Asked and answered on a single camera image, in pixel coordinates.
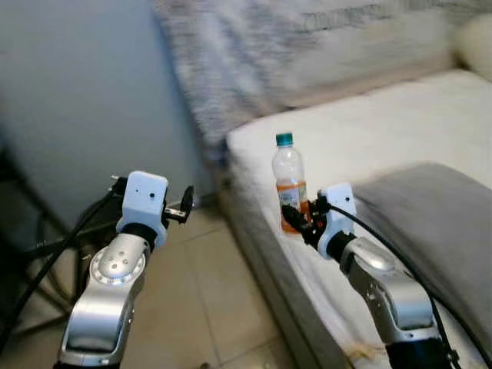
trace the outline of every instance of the plastic bottle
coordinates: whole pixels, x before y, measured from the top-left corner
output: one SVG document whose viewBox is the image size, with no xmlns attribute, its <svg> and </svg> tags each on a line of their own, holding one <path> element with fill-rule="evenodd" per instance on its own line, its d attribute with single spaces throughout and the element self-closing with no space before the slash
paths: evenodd
<svg viewBox="0 0 492 369">
<path fill-rule="evenodd" d="M 271 166 L 277 179 L 280 206 L 288 204 L 308 217 L 309 204 L 301 153 L 292 146 L 291 132 L 278 134 L 276 141 L 278 150 L 271 162 Z M 283 216 L 281 216 L 281 226 L 284 232 L 297 234 Z"/>
</svg>

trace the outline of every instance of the white mattress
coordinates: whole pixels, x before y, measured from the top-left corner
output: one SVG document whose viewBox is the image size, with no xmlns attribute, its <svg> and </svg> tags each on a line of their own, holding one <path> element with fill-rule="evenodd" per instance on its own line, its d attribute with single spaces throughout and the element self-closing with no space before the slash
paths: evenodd
<svg viewBox="0 0 492 369">
<path fill-rule="evenodd" d="M 258 119 L 228 135 L 236 180 L 259 205 L 298 280 L 336 342 L 350 352 L 381 346 L 363 300 L 334 261 L 281 231 L 271 159 L 274 136 L 292 131 L 304 157 L 309 198 L 319 188 L 363 181 L 395 166 L 436 161 L 492 188 L 492 84 L 466 71 L 401 83 L 365 95 Z M 463 367 L 479 357 L 445 317 Z M 389 367 L 378 362 L 374 367 Z"/>
</svg>

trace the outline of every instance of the wall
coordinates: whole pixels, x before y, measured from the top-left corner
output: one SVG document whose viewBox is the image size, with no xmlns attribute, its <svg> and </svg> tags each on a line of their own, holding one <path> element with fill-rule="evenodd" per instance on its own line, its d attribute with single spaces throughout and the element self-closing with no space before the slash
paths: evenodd
<svg viewBox="0 0 492 369">
<path fill-rule="evenodd" d="M 67 223 L 136 168 L 212 191 L 164 42 L 146 0 L 0 2 L 2 135 Z"/>
</svg>

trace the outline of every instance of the bottle label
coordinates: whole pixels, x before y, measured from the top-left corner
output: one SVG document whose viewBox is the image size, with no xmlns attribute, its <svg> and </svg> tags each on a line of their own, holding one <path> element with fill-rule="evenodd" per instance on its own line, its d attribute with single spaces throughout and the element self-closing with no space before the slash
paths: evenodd
<svg viewBox="0 0 492 369">
<path fill-rule="evenodd" d="M 298 209 L 305 217 L 309 218 L 309 204 L 305 181 L 287 185 L 277 184 L 277 193 L 281 207 L 282 205 L 290 205 L 291 207 Z M 281 215 L 281 225 L 284 232 L 298 233 L 285 221 L 283 215 Z"/>
</svg>

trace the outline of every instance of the gray cushion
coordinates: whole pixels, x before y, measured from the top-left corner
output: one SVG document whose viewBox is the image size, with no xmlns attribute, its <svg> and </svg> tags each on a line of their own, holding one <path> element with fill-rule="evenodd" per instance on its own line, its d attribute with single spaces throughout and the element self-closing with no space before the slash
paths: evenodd
<svg viewBox="0 0 492 369">
<path fill-rule="evenodd" d="M 492 191 L 422 164 L 355 187 L 357 213 L 417 266 L 491 357 Z"/>
</svg>

